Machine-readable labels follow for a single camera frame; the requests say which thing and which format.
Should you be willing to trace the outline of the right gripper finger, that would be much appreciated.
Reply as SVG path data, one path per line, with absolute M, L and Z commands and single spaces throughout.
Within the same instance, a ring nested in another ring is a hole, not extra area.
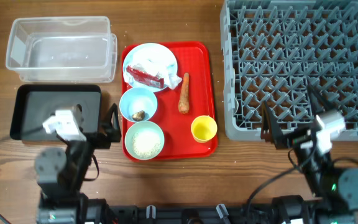
M 313 85 L 307 86 L 313 116 L 334 110 L 334 105 L 328 101 Z
M 283 146 L 283 133 L 280 129 L 276 117 L 266 101 L 262 104 L 262 129 L 260 138 L 265 142 L 274 144 L 275 146 Z

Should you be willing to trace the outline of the brown food scrap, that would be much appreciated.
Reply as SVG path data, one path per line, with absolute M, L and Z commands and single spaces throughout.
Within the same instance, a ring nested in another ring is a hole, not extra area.
M 134 121 L 143 121 L 145 119 L 145 111 L 140 110 L 132 115 Z

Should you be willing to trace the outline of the light green bowl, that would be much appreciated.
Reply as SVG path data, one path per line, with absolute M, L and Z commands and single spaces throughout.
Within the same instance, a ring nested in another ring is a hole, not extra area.
M 161 148 L 160 148 L 160 152 L 155 157 L 157 157 L 161 153 L 161 151 L 162 151 L 162 149 L 164 147 L 164 144 L 165 144 L 164 133 L 163 133 L 162 129 L 157 124 L 155 124 L 155 123 L 153 123 L 151 121 L 141 121 L 141 122 L 133 124 L 127 130 L 125 140 L 124 140 L 124 145 L 126 147 L 127 152 L 133 158 L 138 159 L 138 160 L 142 160 L 142 161 L 150 160 L 150 159 L 155 158 L 155 157 L 151 157 L 150 159 L 140 159 L 134 154 L 133 147 L 132 147 L 132 140 L 133 140 L 134 134 L 139 132 L 139 131 L 145 131 L 145 130 L 154 131 L 154 132 L 158 133 L 158 135 L 160 136 Z

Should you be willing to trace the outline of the white rice pile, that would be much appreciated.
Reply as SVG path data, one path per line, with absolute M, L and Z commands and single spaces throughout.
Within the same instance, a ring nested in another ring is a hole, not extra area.
M 138 158 L 150 159 L 160 152 L 160 136 L 151 130 L 139 131 L 134 134 L 132 147 L 134 154 Z

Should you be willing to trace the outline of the light blue bowl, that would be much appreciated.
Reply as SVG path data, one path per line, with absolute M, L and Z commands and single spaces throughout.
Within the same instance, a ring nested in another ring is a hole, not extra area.
M 120 99 L 119 109 L 122 116 L 130 122 L 149 120 L 157 111 L 158 101 L 155 94 L 146 88 L 131 88 Z M 135 114 L 144 112 L 141 120 L 133 118 Z

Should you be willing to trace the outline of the red snack wrapper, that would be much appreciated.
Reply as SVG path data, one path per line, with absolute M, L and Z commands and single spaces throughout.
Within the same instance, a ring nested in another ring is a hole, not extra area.
M 146 72 L 143 72 L 142 70 L 133 68 L 131 66 L 128 66 L 126 68 L 126 72 L 128 72 L 135 81 L 150 86 L 154 88 L 162 89 L 164 86 L 164 80 L 163 78 L 154 77 L 151 74 L 148 74 Z

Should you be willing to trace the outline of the orange carrot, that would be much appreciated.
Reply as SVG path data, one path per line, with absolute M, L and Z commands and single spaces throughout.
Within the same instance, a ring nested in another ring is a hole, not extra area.
M 189 103 L 189 73 L 185 73 L 181 85 L 180 99 L 178 102 L 178 110 L 182 114 L 187 114 L 190 110 Z

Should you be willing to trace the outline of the white napkin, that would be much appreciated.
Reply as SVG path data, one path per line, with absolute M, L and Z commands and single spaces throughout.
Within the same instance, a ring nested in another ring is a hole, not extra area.
M 163 87 L 168 87 L 171 90 L 174 90 L 182 81 L 182 78 L 177 75 L 178 65 L 172 53 L 157 52 L 155 55 L 146 52 L 145 49 L 134 52 L 123 66 L 125 69 L 124 81 L 128 84 L 134 84 L 136 81 L 132 75 L 126 72 L 128 66 L 142 70 L 154 77 L 163 78 Z

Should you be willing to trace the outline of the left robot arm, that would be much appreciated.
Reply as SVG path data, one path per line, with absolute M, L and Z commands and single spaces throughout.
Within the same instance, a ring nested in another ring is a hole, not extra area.
M 117 223 L 105 199 L 90 199 L 81 193 L 88 167 L 96 164 L 97 149 L 109 149 L 121 140 L 118 107 L 112 105 L 103 119 L 103 133 L 83 133 L 81 107 L 56 110 L 43 127 L 56 134 L 66 149 L 51 147 L 35 159 L 37 183 L 41 188 L 37 223 Z

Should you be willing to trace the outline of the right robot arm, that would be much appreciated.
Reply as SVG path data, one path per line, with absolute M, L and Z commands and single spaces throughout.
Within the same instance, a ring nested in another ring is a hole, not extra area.
M 336 167 L 331 158 L 333 140 L 346 128 L 345 118 L 335 105 L 315 87 L 307 93 L 313 122 L 290 133 L 283 133 L 267 102 L 261 104 L 261 138 L 277 149 L 286 149 L 296 156 L 289 170 L 303 174 L 314 201 L 299 195 L 272 200 L 272 223 L 356 223 L 358 211 L 358 160 L 348 158 L 355 167 Z

